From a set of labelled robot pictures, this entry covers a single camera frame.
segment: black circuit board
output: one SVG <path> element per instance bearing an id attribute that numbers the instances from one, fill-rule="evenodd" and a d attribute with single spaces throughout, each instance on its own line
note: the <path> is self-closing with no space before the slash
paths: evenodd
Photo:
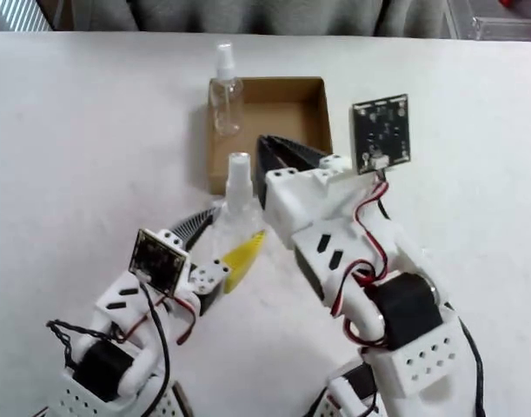
<path id="1" fill-rule="evenodd" d="M 410 161 L 408 95 L 353 104 L 352 117 L 358 174 Z"/>
<path id="2" fill-rule="evenodd" d="M 150 278 L 151 287 L 171 295 L 180 280 L 185 262 L 184 254 L 140 229 L 128 270 L 134 275 L 142 272 Z"/>

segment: bottle cap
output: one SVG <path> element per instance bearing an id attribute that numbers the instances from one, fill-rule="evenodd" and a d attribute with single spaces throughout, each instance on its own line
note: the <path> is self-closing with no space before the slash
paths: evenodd
<path id="1" fill-rule="evenodd" d="M 236 212 L 251 202 L 253 194 L 250 156 L 245 152 L 230 154 L 229 179 L 226 186 L 227 204 Z"/>
<path id="2" fill-rule="evenodd" d="M 233 79 L 236 70 L 234 55 L 232 53 L 232 42 L 219 43 L 216 46 L 216 77 L 218 80 L 227 81 Z"/>

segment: clear plastic container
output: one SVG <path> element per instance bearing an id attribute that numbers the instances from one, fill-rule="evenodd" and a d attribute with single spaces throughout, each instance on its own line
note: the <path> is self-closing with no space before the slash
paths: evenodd
<path id="1" fill-rule="evenodd" d="M 220 136 L 233 136 L 242 128 L 243 83 L 236 77 L 232 43 L 217 46 L 216 78 L 211 81 L 211 105 L 215 130 Z"/>
<path id="2" fill-rule="evenodd" d="M 263 230 L 262 208 L 253 195 L 250 157 L 229 155 L 226 196 L 213 224 L 213 258 L 221 258 Z"/>

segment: white table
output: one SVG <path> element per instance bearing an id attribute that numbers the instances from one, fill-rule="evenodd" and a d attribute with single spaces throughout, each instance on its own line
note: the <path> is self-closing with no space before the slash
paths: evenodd
<path id="1" fill-rule="evenodd" d="M 409 93 L 386 206 L 445 272 L 488 415 L 531 415 L 531 44 L 232 37 L 242 76 L 324 77 L 339 153 L 351 103 Z M 87 325 L 136 230 L 209 202 L 218 39 L 0 34 L 0 416 L 45 403 L 63 365 L 45 321 Z M 301 415 L 355 351 L 278 245 L 172 358 L 197 416 Z"/>

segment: open cardboard box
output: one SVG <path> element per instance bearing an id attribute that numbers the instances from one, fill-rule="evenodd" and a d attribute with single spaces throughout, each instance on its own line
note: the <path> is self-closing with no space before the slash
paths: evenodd
<path id="1" fill-rule="evenodd" d="M 244 119 L 236 136 L 219 136 L 208 104 L 207 170 L 211 194 L 224 194 L 231 152 L 248 152 L 252 172 L 259 135 L 277 135 L 332 153 L 325 84 L 320 77 L 243 78 Z"/>

